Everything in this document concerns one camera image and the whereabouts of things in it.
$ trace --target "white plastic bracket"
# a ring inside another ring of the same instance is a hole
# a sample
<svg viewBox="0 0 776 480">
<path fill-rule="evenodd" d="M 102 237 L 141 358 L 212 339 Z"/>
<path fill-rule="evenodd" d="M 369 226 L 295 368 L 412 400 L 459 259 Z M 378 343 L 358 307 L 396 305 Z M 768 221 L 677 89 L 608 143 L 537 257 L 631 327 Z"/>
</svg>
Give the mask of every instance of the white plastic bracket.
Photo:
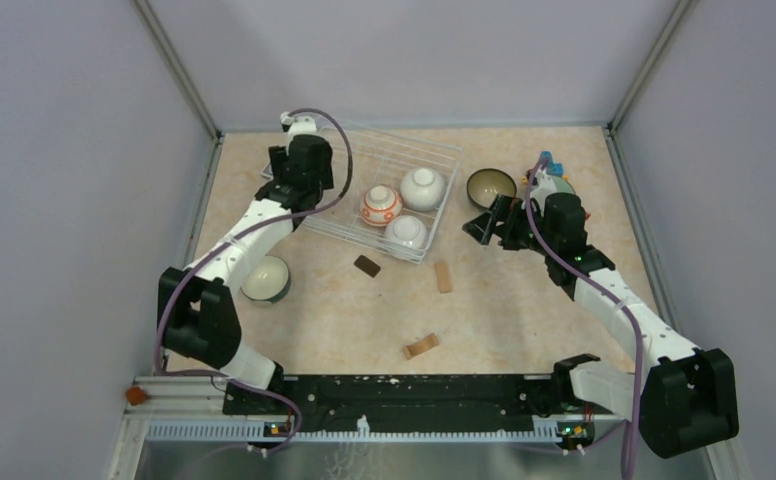
<svg viewBox="0 0 776 480">
<path fill-rule="evenodd" d="M 644 342 L 643 373 L 659 364 L 659 358 L 670 360 L 687 358 L 694 354 L 697 345 L 683 337 L 642 301 L 624 282 L 620 272 L 603 268 L 589 274 L 591 280 L 612 292 L 620 302 L 613 302 L 599 290 L 578 279 L 574 289 L 574 302 L 578 303 L 597 317 L 606 330 L 623 347 L 624 351 L 635 358 L 635 334 L 632 324 L 624 312 L 624 307 L 635 316 L 641 329 L 641 341 Z"/>
<path fill-rule="evenodd" d="M 291 220 L 283 220 L 262 227 L 240 240 L 235 240 L 235 236 L 259 222 L 290 215 L 290 213 L 290 210 L 283 209 L 278 202 L 267 199 L 253 200 L 238 223 L 214 246 L 217 248 L 225 243 L 228 245 L 227 248 L 197 272 L 197 276 L 206 280 L 222 278 L 224 285 L 228 286 L 233 294 L 237 292 L 250 271 L 267 255 L 267 252 L 294 231 L 294 223 Z M 199 259 L 188 267 L 193 267 L 198 262 Z"/>
<path fill-rule="evenodd" d="M 285 112 L 280 116 L 279 120 L 282 122 L 282 125 L 288 126 L 288 144 L 290 144 L 291 140 L 297 135 L 317 135 L 317 122 L 311 115 L 297 115 L 292 117 L 288 112 Z"/>
<path fill-rule="evenodd" d="M 556 189 L 556 184 L 553 182 L 553 178 L 547 174 L 546 168 L 535 172 L 535 181 L 538 182 L 538 185 L 535 185 L 534 187 L 532 185 L 527 185 L 527 188 L 532 189 L 529 193 L 529 198 L 538 202 L 538 208 L 541 209 L 541 214 L 543 215 L 544 204 L 547 201 L 547 197 L 556 193 L 558 190 Z"/>
<path fill-rule="evenodd" d="M 587 362 L 570 372 L 576 398 L 596 403 L 627 420 L 632 417 L 632 375 L 609 362 Z"/>
</svg>

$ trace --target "wire rack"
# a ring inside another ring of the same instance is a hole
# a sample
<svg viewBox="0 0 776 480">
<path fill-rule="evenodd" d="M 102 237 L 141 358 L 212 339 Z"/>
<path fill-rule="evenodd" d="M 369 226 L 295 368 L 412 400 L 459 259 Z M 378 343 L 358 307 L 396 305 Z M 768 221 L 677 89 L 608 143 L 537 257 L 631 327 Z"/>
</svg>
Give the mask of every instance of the wire rack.
<svg viewBox="0 0 776 480">
<path fill-rule="evenodd" d="M 456 174 L 462 160 L 458 147 L 415 139 L 381 130 L 374 130 L 352 122 L 341 122 L 353 149 L 353 181 L 347 195 L 334 208 L 305 219 L 303 227 L 346 242 L 378 250 L 412 263 L 420 263 L 432 245 L 438 231 L 438 224 L 444 207 L 453 190 Z M 335 190 L 344 185 L 347 174 L 347 149 L 338 131 L 330 126 L 320 129 L 332 145 L 332 171 L 335 176 Z M 417 212 L 404 208 L 402 215 L 419 218 L 428 232 L 423 248 L 414 249 L 386 241 L 385 230 L 373 227 L 359 215 L 362 196 L 376 185 L 390 185 L 399 191 L 403 176 L 410 170 L 427 167 L 444 177 L 447 190 L 437 209 Z M 262 172 L 266 178 L 272 176 L 270 165 Z M 333 191 L 324 193 L 324 203 L 333 197 Z"/>
</svg>

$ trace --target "wire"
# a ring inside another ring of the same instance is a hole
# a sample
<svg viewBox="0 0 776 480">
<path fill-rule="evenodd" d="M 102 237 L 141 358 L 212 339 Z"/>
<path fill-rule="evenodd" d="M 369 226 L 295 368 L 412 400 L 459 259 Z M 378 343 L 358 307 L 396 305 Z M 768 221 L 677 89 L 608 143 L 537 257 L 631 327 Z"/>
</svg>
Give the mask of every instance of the wire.
<svg viewBox="0 0 776 480">
<path fill-rule="evenodd" d="M 347 149 L 347 179 L 344 182 L 344 186 L 341 189 L 341 192 L 338 194 L 338 196 L 332 200 L 331 202 L 327 203 L 326 205 L 314 208 L 312 210 L 307 210 L 303 212 L 297 212 L 292 213 L 289 215 L 283 215 L 280 217 L 274 217 L 268 220 L 264 220 L 262 222 L 256 223 L 255 225 L 250 226 L 249 228 L 244 229 L 243 231 L 237 233 L 232 241 L 240 240 L 247 235 L 264 228 L 272 223 L 281 222 L 285 220 L 293 220 L 296 218 L 303 218 L 307 217 L 309 215 L 314 215 L 320 212 L 323 212 L 325 210 L 328 210 L 335 205 L 338 204 L 338 202 L 341 201 L 342 198 L 344 198 L 344 195 L 347 194 L 347 191 L 350 189 L 350 184 L 353 180 L 353 149 L 350 145 L 350 140 L 347 137 L 347 134 L 344 132 L 343 127 L 341 127 L 341 124 L 338 123 L 335 118 L 333 118 L 328 113 L 324 112 L 323 110 L 317 109 L 317 108 L 298 108 L 296 110 L 293 110 L 289 113 L 291 116 L 303 114 L 303 113 L 311 113 L 316 114 L 324 117 L 326 120 L 331 123 L 336 130 L 338 130 L 338 134 L 341 136 L 341 139 L 344 141 L 344 147 Z M 161 366 L 161 350 L 162 350 L 162 341 L 164 340 L 164 332 L 167 329 L 167 322 L 170 320 L 171 314 L 173 313 L 173 308 L 176 305 L 176 300 L 179 298 L 179 296 L 182 294 L 182 292 L 185 290 L 185 287 L 187 286 L 188 282 L 191 281 L 191 279 L 196 276 L 196 274 L 211 262 L 211 260 L 220 253 L 222 253 L 226 248 L 230 246 L 230 243 L 222 242 L 217 248 L 212 249 L 205 257 L 203 257 L 197 264 L 194 266 L 194 268 L 188 270 L 185 273 L 185 276 L 182 277 L 182 280 L 176 285 L 176 288 L 173 289 L 173 293 L 170 295 L 170 298 L 167 300 L 167 304 L 164 306 L 164 310 L 161 314 L 161 320 L 158 322 L 158 328 L 156 329 L 156 335 L 155 335 L 155 348 L 154 348 L 154 354 L 153 354 L 153 366 L 155 367 L 155 372 L 158 375 L 161 376 L 204 376 L 208 375 L 209 377 L 226 377 L 229 379 L 230 382 L 234 383 L 236 386 L 242 388 L 243 390 L 246 390 L 251 393 L 255 393 L 258 395 L 263 395 L 265 397 L 270 397 L 275 400 L 278 400 L 285 405 L 287 405 L 291 410 L 293 410 L 295 416 L 294 421 L 294 428 L 291 429 L 288 432 L 288 436 L 285 437 L 285 440 L 283 440 L 279 445 L 276 445 L 275 447 L 271 448 L 270 450 L 264 450 L 262 449 L 262 453 L 265 455 L 270 455 L 271 453 L 275 453 L 283 448 L 285 448 L 288 443 L 291 441 L 291 439 L 294 438 L 294 435 L 299 432 L 300 427 L 302 426 L 303 422 L 303 415 L 300 411 L 299 407 L 291 401 L 290 399 L 279 395 L 278 393 L 270 392 L 267 390 L 262 390 L 259 388 L 252 387 L 250 385 L 247 385 L 243 382 L 241 382 L 238 379 L 228 377 L 221 372 L 215 372 L 211 370 L 182 370 L 177 372 L 167 372 L 165 371 Z M 196 464 L 206 460 L 207 458 L 216 455 L 218 453 L 235 449 L 235 448 L 246 448 L 247 450 L 252 450 L 252 446 L 246 445 L 246 444 L 235 444 L 235 445 L 226 445 L 220 448 L 217 448 L 215 450 L 212 450 L 211 452 L 203 455 L 199 460 L 196 460 L 192 464 L 188 465 L 185 469 L 183 469 L 176 478 L 180 478 L 182 475 L 184 475 L 190 468 L 195 466 Z"/>
<path fill-rule="evenodd" d="M 541 155 L 541 157 L 539 157 L 538 163 L 536 163 L 535 167 L 533 167 L 533 169 L 529 172 L 527 185 L 531 186 L 533 184 L 533 181 L 535 181 L 535 174 L 538 172 L 538 170 L 544 168 L 549 161 L 550 157 L 548 155 Z M 541 248 L 547 252 L 547 255 L 549 255 L 550 258 L 561 265 L 562 268 L 570 272 L 571 275 L 574 275 L 575 277 L 583 280 L 585 283 L 599 290 L 600 293 L 608 297 L 613 304 L 617 305 L 621 303 L 621 299 L 618 298 L 614 293 L 610 292 L 608 289 L 592 280 L 588 275 L 569 265 L 568 262 L 566 262 L 562 257 L 557 255 L 552 248 L 550 248 L 550 245 L 547 245 L 547 242 L 544 241 L 544 238 L 539 233 L 538 226 L 535 224 L 535 218 L 533 218 L 532 215 L 532 208 L 530 207 L 529 202 L 531 191 L 531 187 L 527 188 L 526 197 L 524 198 L 526 216 L 529 219 L 529 227 L 532 229 L 532 234 L 535 235 L 535 239 L 538 241 L 538 244 L 541 245 Z M 627 319 L 629 319 L 629 322 L 632 325 L 633 334 L 635 335 L 635 378 L 633 380 L 635 387 L 633 388 L 632 393 L 632 416 L 630 417 L 631 420 L 629 422 L 622 422 L 622 424 L 625 423 L 625 426 L 624 441 L 621 447 L 621 477 L 625 480 L 630 480 L 635 474 L 635 457 L 636 453 L 638 452 L 638 418 L 641 411 L 641 396 L 639 395 L 639 392 L 641 392 L 641 370 L 642 364 L 644 362 L 644 342 L 641 341 L 641 327 L 638 325 L 638 320 L 635 319 L 635 315 L 632 314 L 629 307 L 626 305 L 621 307 L 621 311 L 624 312 L 624 315 L 626 315 Z"/>
<path fill-rule="evenodd" d="M 215 383 L 214 383 L 214 378 L 215 378 L 215 377 L 214 377 L 214 375 L 209 375 L 209 376 L 208 376 L 208 383 L 210 383 L 210 384 L 211 384 L 211 386 L 212 386 L 212 388 L 214 388 L 214 389 L 215 389 L 215 390 L 217 390 L 218 392 L 223 392 L 223 393 L 226 393 L 226 390 L 224 390 L 224 389 L 222 389 L 222 388 L 218 387 L 218 386 L 217 386 L 217 384 L 215 384 Z"/>
<path fill-rule="evenodd" d="M 583 405 L 583 422 L 591 423 L 594 421 L 594 405 L 589 402 L 585 402 Z"/>
<path fill-rule="evenodd" d="M 620 430 L 621 427 L 623 427 L 625 423 L 626 423 L 626 420 L 624 420 L 623 422 L 620 422 L 617 425 L 615 425 L 614 427 L 610 428 L 609 430 L 606 431 L 606 433 L 604 433 L 603 435 L 600 435 L 600 438 L 598 438 L 597 440 L 592 442 L 591 445 L 588 445 L 587 447 L 584 447 L 582 450 L 584 452 L 588 452 L 588 451 L 594 450 L 598 446 L 602 445 L 609 438 L 611 438 L 612 435 L 615 434 L 615 432 Z M 559 456 L 563 455 L 562 449 L 560 449 L 560 448 L 556 448 L 556 449 L 538 448 L 538 447 L 530 447 L 529 445 L 522 445 L 522 444 L 519 444 L 519 443 L 513 443 L 512 446 L 517 448 L 517 449 L 519 449 L 519 450 L 526 450 L 527 452 L 532 452 L 532 453 L 543 453 L 544 455 L 559 455 Z"/>
<path fill-rule="evenodd" d="M 539 410 L 538 407 L 532 403 L 532 400 L 529 399 L 529 395 L 526 396 L 526 400 L 524 400 L 524 402 L 529 406 L 530 413 L 538 415 L 541 418 L 548 418 L 550 416 L 550 412 L 541 413 L 541 410 Z"/>
</svg>

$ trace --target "ceramic bowl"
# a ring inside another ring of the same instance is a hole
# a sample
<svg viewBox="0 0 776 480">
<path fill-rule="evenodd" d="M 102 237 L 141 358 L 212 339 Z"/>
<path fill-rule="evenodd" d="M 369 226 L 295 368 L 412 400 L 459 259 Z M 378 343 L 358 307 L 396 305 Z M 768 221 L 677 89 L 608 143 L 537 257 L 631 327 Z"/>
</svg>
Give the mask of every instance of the ceramic bowl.
<svg viewBox="0 0 776 480">
<path fill-rule="evenodd" d="M 416 168 L 406 173 L 400 182 L 400 195 L 406 208 L 418 212 L 435 210 L 444 198 L 447 182 L 430 168 Z"/>
<path fill-rule="evenodd" d="M 257 303 L 274 304 L 285 298 L 291 290 L 291 271 L 288 264 L 279 257 L 270 255 L 262 258 L 252 269 L 241 292 Z"/>
<path fill-rule="evenodd" d="M 419 218 L 400 215 L 388 224 L 383 233 L 385 240 L 406 248 L 420 250 L 426 245 L 426 225 Z M 397 258 L 406 259 L 409 255 L 391 252 Z"/>
<path fill-rule="evenodd" d="M 468 198 L 479 208 L 488 208 L 497 195 L 514 197 L 518 187 L 506 172 L 496 168 L 477 170 L 468 178 Z"/>
<path fill-rule="evenodd" d="M 359 203 L 359 214 L 368 225 L 384 227 L 403 211 L 400 193 L 388 185 L 377 185 L 368 190 Z"/>
</svg>

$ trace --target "floor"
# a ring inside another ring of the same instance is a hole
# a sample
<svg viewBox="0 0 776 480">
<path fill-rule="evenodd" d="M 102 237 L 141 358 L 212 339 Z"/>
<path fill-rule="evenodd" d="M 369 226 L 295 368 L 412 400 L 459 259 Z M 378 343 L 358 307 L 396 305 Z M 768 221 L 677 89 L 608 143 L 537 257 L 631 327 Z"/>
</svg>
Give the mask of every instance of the floor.
<svg viewBox="0 0 776 480">
<path fill-rule="evenodd" d="M 539 152 L 549 150 L 564 164 L 591 213 L 589 242 L 606 253 L 632 290 L 655 308 L 601 128 L 400 133 L 463 151 L 426 258 L 415 265 L 300 228 L 271 251 L 290 266 L 289 295 L 272 306 L 252 304 L 240 292 L 234 295 L 245 340 L 279 362 L 286 373 L 544 373 L 554 362 L 586 352 L 631 370 L 632 362 L 600 322 L 550 282 L 540 255 L 505 252 L 494 242 L 483 247 L 461 231 L 463 223 L 479 215 L 465 195 L 471 173 L 495 167 L 520 185 Z M 282 133 L 225 137 L 200 254 L 240 218 L 266 181 L 260 172 L 267 163 L 267 148 L 284 142 Z M 344 173 L 336 172 L 336 178 Z M 359 185 L 354 182 L 335 207 L 339 212 L 356 208 L 365 189 Z M 381 265 L 375 278 L 353 266 L 362 254 Z M 452 293 L 438 293 L 433 268 L 438 260 L 449 265 Z M 429 333 L 438 336 L 440 346 L 407 360 L 403 346 Z M 171 369 L 198 366 L 178 355 L 170 361 Z"/>
</svg>

